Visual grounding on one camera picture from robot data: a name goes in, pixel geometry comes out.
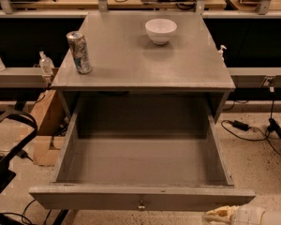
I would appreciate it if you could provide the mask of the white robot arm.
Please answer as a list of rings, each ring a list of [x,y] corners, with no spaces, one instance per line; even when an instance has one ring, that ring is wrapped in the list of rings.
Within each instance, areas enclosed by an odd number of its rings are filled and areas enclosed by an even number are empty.
[[[281,211],[249,204],[222,206],[202,215],[203,225],[281,225]]]

